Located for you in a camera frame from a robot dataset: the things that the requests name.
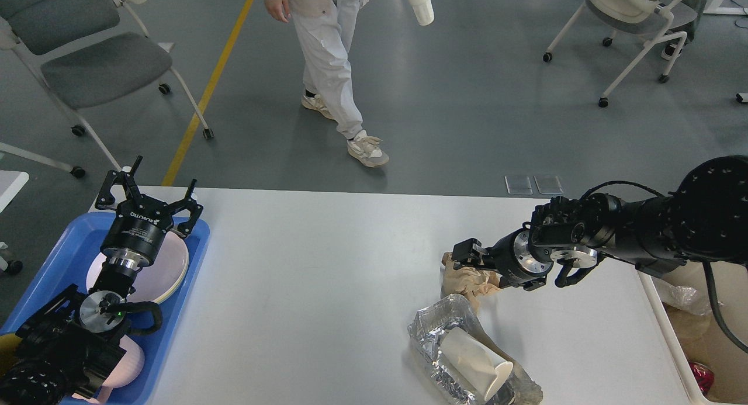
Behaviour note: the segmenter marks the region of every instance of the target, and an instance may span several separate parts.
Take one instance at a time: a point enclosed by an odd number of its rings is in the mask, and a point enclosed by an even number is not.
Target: white pants
[[[333,0],[331,11],[325,16],[293,16],[306,63],[304,87],[323,97],[337,121],[337,131],[346,139],[352,139],[363,129],[361,112],[353,102],[351,64],[348,62],[348,50],[360,8],[358,0]]]

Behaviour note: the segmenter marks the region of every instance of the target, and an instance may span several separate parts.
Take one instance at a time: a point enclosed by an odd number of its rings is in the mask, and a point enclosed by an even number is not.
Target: white cup
[[[441,341],[440,349],[457,371],[483,395],[483,400],[491,399],[512,374],[512,362],[503,359],[461,328],[449,330]]]
[[[103,405],[109,400],[112,389],[121,388],[136,379],[145,364],[145,355],[143,355],[142,348],[128,336],[123,336],[120,339],[120,348],[126,350],[125,355],[117,363],[115,370],[104,380],[101,389],[99,389],[99,394],[91,397],[91,399],[86,399],[79,394],[73,394],[72,397],[85,400],[88,403]]]
[[[419,25],[428,25],[434,21],[434,8],[431,0],[408,0],[413,6],[413,12]]]

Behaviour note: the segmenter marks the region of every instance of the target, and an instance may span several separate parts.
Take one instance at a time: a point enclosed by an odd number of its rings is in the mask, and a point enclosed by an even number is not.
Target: hand
[[[276,21],[288,23],[288,19],[291,17],[288,0],[265,0],[265,9]]]

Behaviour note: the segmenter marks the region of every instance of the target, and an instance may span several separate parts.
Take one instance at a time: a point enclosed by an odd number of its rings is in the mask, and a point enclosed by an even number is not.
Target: chair backrest
[[[0,16],[34,54],[44,54],[120,22],[112,0],[0,0]]]
[[[660,0],[590,0],[596,8],[619,21],[636,24],[647,19]]]

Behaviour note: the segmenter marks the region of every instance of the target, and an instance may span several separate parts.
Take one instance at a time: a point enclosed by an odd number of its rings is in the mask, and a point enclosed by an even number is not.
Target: chair seat
[[[51,90],[72,109],[99,106],[157,80],[171,56],[136,33],[117,35],[41,66]]]
[[[627,34],[634,34],[634,35],[647,35],[647,34],[654,34],[656,32],[659,32],[662,30],[663,27],[665,27],[665,24],[667,20],[663,18],[660,15],[657,15],[656,13],[653,13],[649,16],[647,16],[646,19],[644,19],[641,22],[638,22],[636,24],[631,24],[629,22],[623,22],[619,21],[618,19],[611,18],[609,15],[604,13],[603,11],[599,10],[594,3],[591,2],[591,0],[585,0],[587,7],[592,11],[596,17],[598,17],[602,22],[605,22],[606,24],[610,25],[611,27],[614,27],[614,29],[620,30],[620,32],[625,32]],[[670,29],[673,29],[674,27],[679,27],[684,24],[688,24],[692,20],[697,17],[697,13],[689,6],[683,5],[682,3],[679,3],[678,5],[674,6],[673,10],[673,24],[670,25]]]

